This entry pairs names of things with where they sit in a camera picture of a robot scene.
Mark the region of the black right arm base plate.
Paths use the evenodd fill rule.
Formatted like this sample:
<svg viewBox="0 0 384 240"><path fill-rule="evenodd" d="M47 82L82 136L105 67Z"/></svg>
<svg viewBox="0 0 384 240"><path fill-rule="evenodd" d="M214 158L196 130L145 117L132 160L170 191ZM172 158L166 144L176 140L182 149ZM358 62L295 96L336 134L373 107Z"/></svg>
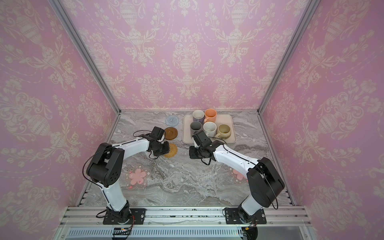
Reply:
<svg viewBox="0 0 384 240"><path fill-rule="evenodd" d="M252 216L247 215L238 208L224 208L223 215L227 225L263 225L267 223L266 215L263 209L258 210Z"/></svg>

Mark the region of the woven rattan round coaster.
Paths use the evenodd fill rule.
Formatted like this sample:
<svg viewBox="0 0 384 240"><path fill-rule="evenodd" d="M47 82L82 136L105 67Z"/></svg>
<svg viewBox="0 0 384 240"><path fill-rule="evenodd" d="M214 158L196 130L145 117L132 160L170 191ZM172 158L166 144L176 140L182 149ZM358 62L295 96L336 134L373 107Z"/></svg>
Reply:
<svg viewBox="0 0 384 240"><path fill-rule="evenodd" d="M178 147L175 144L169 143L170 150L167 154L164 155L165 158L172 158L178 152Z"/></svg>

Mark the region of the blue woven round coaster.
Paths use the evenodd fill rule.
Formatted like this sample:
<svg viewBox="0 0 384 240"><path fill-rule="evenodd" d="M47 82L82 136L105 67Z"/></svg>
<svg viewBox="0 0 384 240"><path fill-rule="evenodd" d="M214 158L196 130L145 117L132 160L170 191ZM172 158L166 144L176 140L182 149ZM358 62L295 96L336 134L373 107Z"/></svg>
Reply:
<svg viewBox="0 0 384 240"><path fill-rule="evenodd" d="M166 125L169 126L169 127L175 127L179 124L180 120L177 116L168 116L166 118Z"/></svg>

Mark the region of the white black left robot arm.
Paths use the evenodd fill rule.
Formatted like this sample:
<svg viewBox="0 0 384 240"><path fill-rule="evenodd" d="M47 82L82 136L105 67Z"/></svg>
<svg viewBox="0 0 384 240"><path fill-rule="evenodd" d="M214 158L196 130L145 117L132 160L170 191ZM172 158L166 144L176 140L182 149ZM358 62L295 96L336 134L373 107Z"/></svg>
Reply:
<svg viewBox="0 0 384 240"><path fill-rule="evenodd" d="M132 224L135 222L129 201L124 197L119 178L122 173L123 161L138 153L149 152L155 157L170 152L169 142L136 138L120 143L102 143L90 158L86 174L90 181L96 184L107 201L104 225Z"/></svg>

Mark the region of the brown round wooden coaster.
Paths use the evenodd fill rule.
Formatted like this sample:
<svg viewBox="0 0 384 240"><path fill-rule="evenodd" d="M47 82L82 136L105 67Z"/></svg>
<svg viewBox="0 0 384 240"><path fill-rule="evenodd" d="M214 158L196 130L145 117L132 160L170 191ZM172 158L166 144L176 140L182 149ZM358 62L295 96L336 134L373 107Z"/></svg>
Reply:
<svg viewBox="0 0 384 240"><path fill-rule="evenodd" d="M178 136L178 130L174 127L168 127L165 129L165 139L173 140Z"/></svg>

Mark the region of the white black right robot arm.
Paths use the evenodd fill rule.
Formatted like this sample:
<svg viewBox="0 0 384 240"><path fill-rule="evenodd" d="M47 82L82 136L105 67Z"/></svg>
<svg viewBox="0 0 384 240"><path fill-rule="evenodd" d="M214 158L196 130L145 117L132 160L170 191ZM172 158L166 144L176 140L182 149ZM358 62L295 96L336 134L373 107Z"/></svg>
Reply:
<svg viewBox="0 0 384 240"><path fill-rule="evenodd" d="M191 159L208 159L225 164L248 180L250 194L238 207L239 217L244 223L252 222L255 213L263 208L279 207L279 204L274 205L273 202L278 201L279 194L286 186L270 159L245 156L220 141L205 147L191 146L189 156Z"/></svg>

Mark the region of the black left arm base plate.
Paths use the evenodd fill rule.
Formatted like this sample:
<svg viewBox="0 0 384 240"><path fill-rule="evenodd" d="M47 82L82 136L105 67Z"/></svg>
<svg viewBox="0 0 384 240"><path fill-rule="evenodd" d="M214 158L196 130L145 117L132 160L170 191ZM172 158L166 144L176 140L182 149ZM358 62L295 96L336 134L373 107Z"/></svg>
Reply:
<svg viewBox="0 0 384 240"><path fill-rule="evenodd" d="M106 211L103 224L104 225L143 225L146 217L146 209L133 208L130 209L128 217L122 217L119 214L113 214L110 210Z"/></svg>

